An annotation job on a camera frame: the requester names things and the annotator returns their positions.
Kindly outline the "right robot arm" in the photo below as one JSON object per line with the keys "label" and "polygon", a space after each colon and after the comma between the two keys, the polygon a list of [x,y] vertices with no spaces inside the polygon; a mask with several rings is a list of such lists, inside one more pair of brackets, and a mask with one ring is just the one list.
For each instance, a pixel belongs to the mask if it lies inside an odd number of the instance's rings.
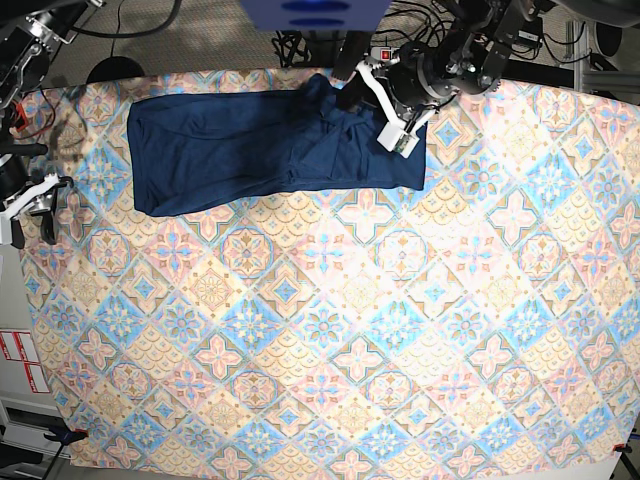
{"label": "right robot arm", "polygon": [[53,118],[32,134],[18,136],[27,126],[21,105],[25,94],[40,87],[55,49],[77,36],[86,10],[96,11],[102,1],[11,1],[1,13],[1,244],[25,246],[20,217],[42,220],[42,240],[56,243],[55,212],[58,191],[73,184],[56,173],[32,176],[27,161],[48,154],[35,141],[55,123]]}

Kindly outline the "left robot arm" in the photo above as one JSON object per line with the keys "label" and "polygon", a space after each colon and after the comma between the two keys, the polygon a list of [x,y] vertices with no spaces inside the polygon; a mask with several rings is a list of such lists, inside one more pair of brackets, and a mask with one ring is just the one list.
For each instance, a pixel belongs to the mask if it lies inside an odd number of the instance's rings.
{"label": "left robot arm", "polygon": [[344,86],[336,104],[366,104],[385,123],[377,141],[408,157],[419,131],[459,94],[495,90],[522,27],[543,11],[538,1],[446,1],[442,35],[419,33],[399,47],[374,47],[365,32],[347,34],[332,75]]}

